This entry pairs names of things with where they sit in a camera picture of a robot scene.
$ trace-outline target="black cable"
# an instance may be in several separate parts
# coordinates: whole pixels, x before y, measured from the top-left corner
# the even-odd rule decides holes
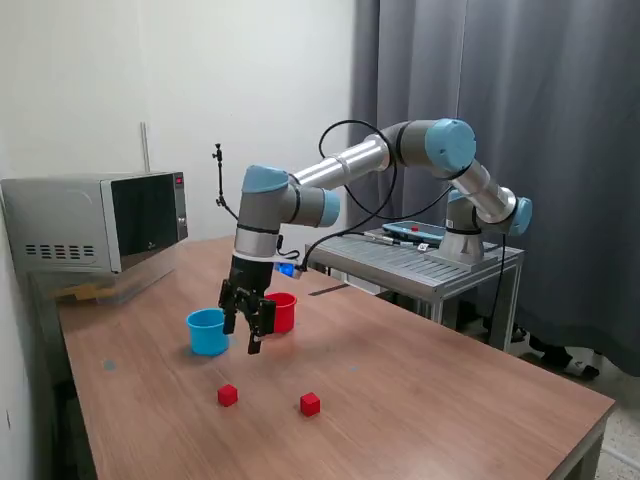
[[[397,165],[397,162],[396,162],[396,155],[395,155],[395,153],[393,151],[393,146],[391,145],[391,142],[389,141],[389,139],[387,139],[387,137],[377,127],[374,127],[369,122],[365,122],[364,120],[353,120],[353,119],[341,120],[339,122],[336,122],[336,123],[330,125],[324,131],[324,133],[320,137],[320,144],[324,140],[324,137],[326,137],[327,134],[331,130],[333,130],[334,128],[336,128],[336,127],[338,127],[340,125],[345,125],[345,124],[364,125],[365,127],[370,128],[373,132],[377,133],[380,136],[380,138],[384,141],[384,143],[387,145],[387,148],[389,149],[389,156],[390,156],[391,164],[393,165],[393,176],[391,177],[391,186],[389,187],[389,193],[387,193],[387,196],[384,199],[384,201],[380,204],[378,209],[375,212],[372,212],[367,218],[365,218],[361,222],[357,223],[353,227],[346,228],[344,230],[332,233],[330,235],[326,235],[326,236],[322,237],[321,239],[317,240],[315,243],[313,243],[309,247],[309,249],[307,250],[307,253],[305,253],[304,258],[302,259],[302,263],[298,267],[298,269],[303,271],[303,272],[307,271],[307,264],[309,263],[309,256],[311,255],[311,252],[313,252],[318,245],[320,245],[322,242],[325,242],[325,241],[329,240],[330,238],[340,237],[342,235],[346,235],[347,233],[352,233],[356,228],[360,228],[362,225],[367,223],[369,220],[371,220],[372,218],[375,218],[375,216],[378,213],[380,213],[382,211],[382,209],[384,207],[386,207],[387,204],[389,203],[389,201],[391,200],[391,195],[393,194],[393,189],[396,186],[396,180],[398,178],[398,165]]]
[[[280,249],[278,249],[278,255],[286,260],[297,260],[300,258],[300,250],[291,250],[290,252],[282,253]]]
[[[324,154],[324,151],[322,150],[322,144],[324,143],[324,139],[327,136],[327,133],[329,133],[329,130],[325,130],[325,132],[322,134],[322,136],[320,137],[320,141],[318,142],[318,151],[320,152],[320,156],[322,158],[327,158],[326,155]],[[349,195],[349,197],[351,197],[351,200],[353,200],[355,202],[356,205],[358,205],[358,207],[360,207],[362,210],[364,210],[365,212],[367,212],[369,215],[374,215],[374,213],[369,210],[367,207],[365,207],[362,203],[360,203],[360,201],[356,198],[356,196],[353,194],[353,192],[351,191],[351,189],[349,188],[348,185],[344,186],[344,189],[347,191],[347,194]],[[453,186],[449,186],[444,192],[442,192],[440,195],[438,195],[438,197],[431,202],[429,205],[427,205],[424,208],[421,208],[420,210],[417,210],[413,213],[410,213],[408,215],[402,215],[400,217],[387,217],[385,215],[379,215],[376,214],[375,217],[376,218],[380,218],[382,220],[391,220],[391,221],[400,221],[400,220],[406,220],[407,218],[411,218],[411,217],[415,217],[417,215],[421,215],[424,212],[426,212],[427,210],[429,210],[431,207],[433,207],[436,203],[438,203],[440,200],[442,200],[442,198],[449,193],[451,190],[453,190]]]
[[[496,296],[493,299],[493,307],[491,308],[490,325],[493,325],[493,317],[496,314],[498,305],[498,296],[500,295],[500,284],[502,283],[502,274],[504,273],[504,255],[507,250],[507,235],[502,234],[502,260],[500,261],[500,275],[498,275],[498,285],[496,286]]]

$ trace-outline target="wooden table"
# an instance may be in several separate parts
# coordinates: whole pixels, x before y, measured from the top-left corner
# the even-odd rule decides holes
[[[611,399],[317,272],[274,273],[297,323],[259,355],[240,316],[224,355],[192,355],[185,317],[216,305],[231,239],[177,253],[124,305],[60,307],[100,480],[593,477]]]

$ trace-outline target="blue cup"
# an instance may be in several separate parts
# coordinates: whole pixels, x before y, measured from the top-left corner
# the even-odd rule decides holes
[[[205,308],[190,313],[187,325],[191,334],[191,350],[198,355],[220,355],[229,348],[222,333],[224,313],[220,308]]]

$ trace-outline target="red cube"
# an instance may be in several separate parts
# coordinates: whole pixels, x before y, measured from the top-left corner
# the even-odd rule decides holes
[[[320,412],[320,399],[315,393],[307,393],[300,397],[300,411],[307,417]]]
[[[229,407],[238,401],[238,389],[231,384],[225,385],[218,390],[218,402],[220,405]]]

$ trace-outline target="white wall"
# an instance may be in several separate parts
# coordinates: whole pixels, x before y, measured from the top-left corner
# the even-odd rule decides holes
[[[0,130],[0,178],[8,157]],[[47,478],[50,400],[42,357],[20,296],[0,210],[0,477]]]
[[[319,160],[322,131],[349,117],[354,1],[141,2],[151,164],[184,170],[190,238],[229,235],[235,223],[215,204],[214,144],[236,212],[247,166],[296,171]],[[346,146],[346,134],[331,135],[326,151]],[[298,248],[327,233],[283,231],[285,247]]]
[[[15,175],[143,169],[131,0],[0,2],[0,128]]]

